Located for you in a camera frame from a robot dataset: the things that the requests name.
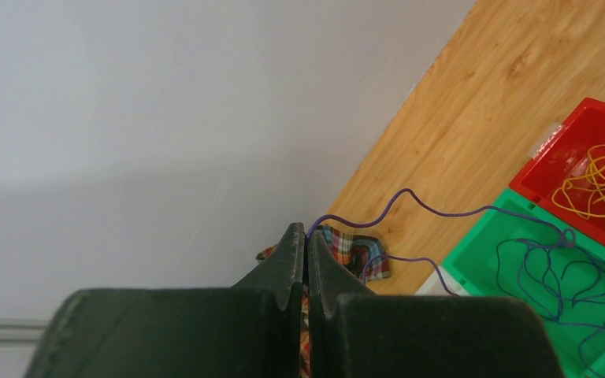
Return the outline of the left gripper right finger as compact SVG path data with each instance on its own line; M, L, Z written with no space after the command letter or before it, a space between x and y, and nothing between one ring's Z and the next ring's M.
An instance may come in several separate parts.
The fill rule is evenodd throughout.
M506 297L378 295L306 243L315 377L560 377L543 322Z

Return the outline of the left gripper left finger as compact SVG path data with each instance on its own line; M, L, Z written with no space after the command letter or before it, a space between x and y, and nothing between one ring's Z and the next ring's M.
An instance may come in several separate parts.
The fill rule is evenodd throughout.
M58 308L28 377L296 377L305 232L231 287L83 289Z

